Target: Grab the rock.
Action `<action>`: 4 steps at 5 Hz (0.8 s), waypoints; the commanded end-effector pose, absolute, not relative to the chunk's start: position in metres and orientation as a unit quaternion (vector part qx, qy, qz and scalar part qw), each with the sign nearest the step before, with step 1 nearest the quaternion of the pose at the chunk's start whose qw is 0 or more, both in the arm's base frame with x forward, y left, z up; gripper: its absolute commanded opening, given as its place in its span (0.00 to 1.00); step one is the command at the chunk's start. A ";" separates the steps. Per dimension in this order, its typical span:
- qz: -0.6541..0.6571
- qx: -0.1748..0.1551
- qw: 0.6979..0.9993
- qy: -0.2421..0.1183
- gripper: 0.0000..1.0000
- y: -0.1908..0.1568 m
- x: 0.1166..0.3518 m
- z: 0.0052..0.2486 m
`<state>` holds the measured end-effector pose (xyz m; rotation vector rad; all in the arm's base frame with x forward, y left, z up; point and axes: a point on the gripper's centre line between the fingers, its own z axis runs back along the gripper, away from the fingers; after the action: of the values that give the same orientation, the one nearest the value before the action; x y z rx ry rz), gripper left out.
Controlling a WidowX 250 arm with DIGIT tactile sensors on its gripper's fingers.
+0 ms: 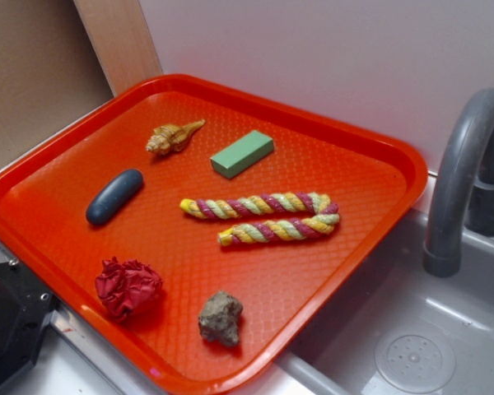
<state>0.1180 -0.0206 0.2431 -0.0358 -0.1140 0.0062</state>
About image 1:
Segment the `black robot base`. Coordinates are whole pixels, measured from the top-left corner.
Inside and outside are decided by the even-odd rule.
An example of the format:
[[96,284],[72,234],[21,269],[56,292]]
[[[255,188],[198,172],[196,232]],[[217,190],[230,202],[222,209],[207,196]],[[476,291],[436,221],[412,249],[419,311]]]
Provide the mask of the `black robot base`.
[[24,263],[0,263],[0,391],[35,367],[55,305]]

